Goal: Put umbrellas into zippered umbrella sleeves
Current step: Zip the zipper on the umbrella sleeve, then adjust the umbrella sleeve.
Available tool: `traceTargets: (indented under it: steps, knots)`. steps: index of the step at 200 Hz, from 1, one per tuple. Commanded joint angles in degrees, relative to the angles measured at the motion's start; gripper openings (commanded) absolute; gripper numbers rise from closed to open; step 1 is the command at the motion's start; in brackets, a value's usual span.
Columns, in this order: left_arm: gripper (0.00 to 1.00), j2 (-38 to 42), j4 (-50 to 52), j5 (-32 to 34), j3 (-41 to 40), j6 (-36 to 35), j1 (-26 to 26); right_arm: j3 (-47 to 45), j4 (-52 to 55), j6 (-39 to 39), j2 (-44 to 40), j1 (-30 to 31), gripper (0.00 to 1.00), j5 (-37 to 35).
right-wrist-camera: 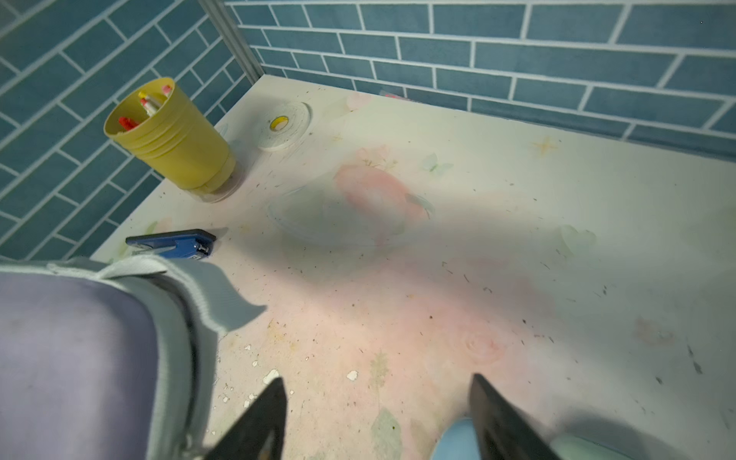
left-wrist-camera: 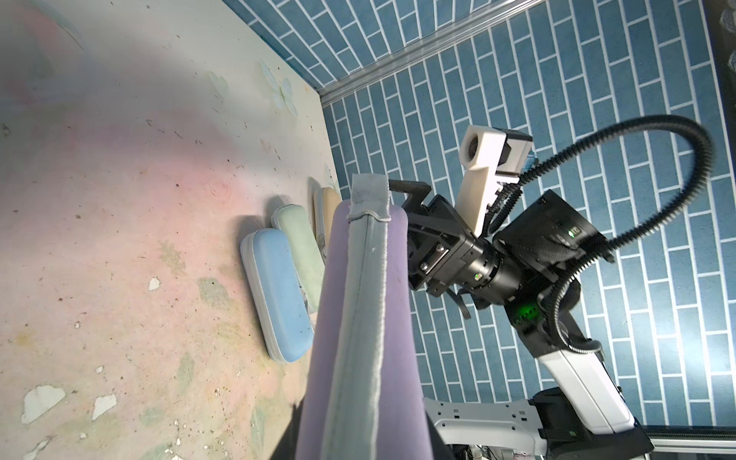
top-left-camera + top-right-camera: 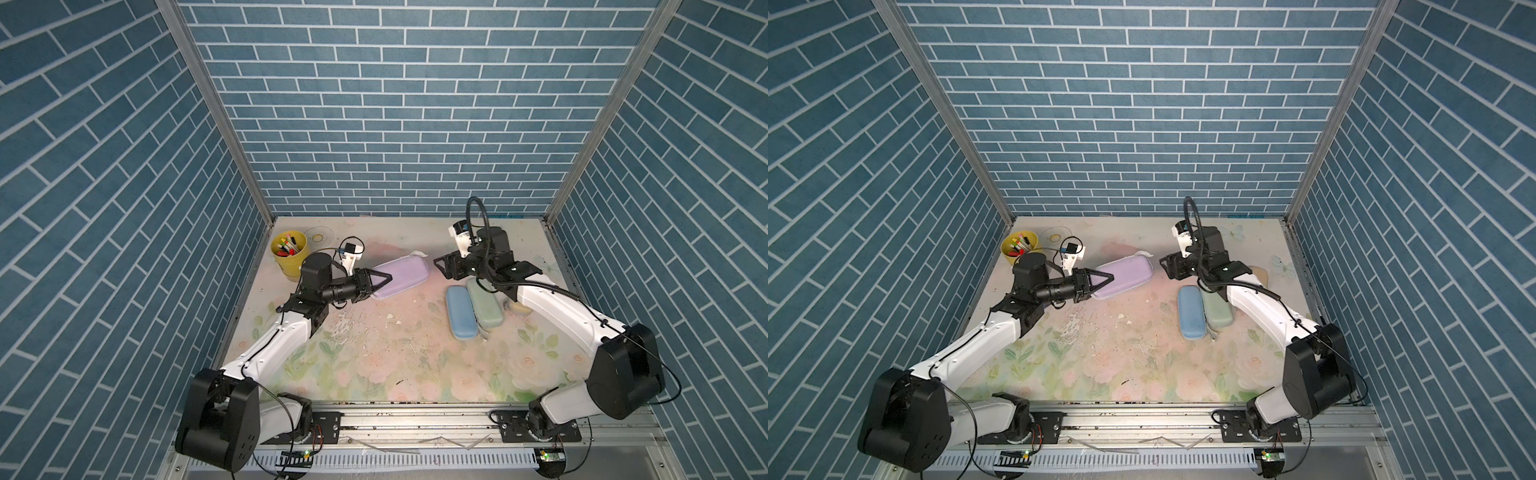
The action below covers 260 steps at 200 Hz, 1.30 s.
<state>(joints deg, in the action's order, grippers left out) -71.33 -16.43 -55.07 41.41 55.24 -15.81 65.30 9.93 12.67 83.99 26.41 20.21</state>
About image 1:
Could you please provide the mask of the mint green umbrella case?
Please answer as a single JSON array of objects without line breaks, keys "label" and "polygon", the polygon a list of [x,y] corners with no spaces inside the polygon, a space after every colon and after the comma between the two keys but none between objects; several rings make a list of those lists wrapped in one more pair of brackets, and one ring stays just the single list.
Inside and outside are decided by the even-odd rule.
[{"label": "mint green umbrella case", "polygon": [[631,460],[629,456],[574,435],[561,435],[550,443],[561,460]]}]

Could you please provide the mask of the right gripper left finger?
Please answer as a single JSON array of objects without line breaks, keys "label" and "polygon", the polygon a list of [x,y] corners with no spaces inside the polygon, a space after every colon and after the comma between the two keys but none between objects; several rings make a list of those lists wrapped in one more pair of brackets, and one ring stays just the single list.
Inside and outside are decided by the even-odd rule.
[{"label": "right gripper left finger", "polygon": [[274,379],[226,435],[204,456],[206,460],[282,458],[288,398],[282,378]]}]

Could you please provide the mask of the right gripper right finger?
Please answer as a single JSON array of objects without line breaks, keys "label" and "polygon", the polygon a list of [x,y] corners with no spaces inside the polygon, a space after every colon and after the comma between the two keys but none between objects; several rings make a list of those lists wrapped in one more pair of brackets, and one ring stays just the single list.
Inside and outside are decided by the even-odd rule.
[{"label": "right gripper right finger", "polygon": [[469,405],[481,459],[560,459],[519,412],[480,374],[471,378]]}]

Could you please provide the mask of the lavender umbrella case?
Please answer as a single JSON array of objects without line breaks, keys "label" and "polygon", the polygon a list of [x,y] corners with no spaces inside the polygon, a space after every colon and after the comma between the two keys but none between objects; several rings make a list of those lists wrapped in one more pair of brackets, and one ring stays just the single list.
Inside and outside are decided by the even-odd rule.
[{"label": "lavender umbrella case", "polygon": [[205,262],[2,264],[2,457],[201,457],[219,340],[262,312]]}]

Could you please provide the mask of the blue umbrella case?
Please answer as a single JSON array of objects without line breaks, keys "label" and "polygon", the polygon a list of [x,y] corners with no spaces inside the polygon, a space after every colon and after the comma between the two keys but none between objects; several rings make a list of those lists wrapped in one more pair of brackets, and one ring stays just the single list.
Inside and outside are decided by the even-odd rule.
[{"label": "blue umbrella case", "polygon": [[430,460],[480,460],[481,454],[471,418],[456,420],[439,438]]}]

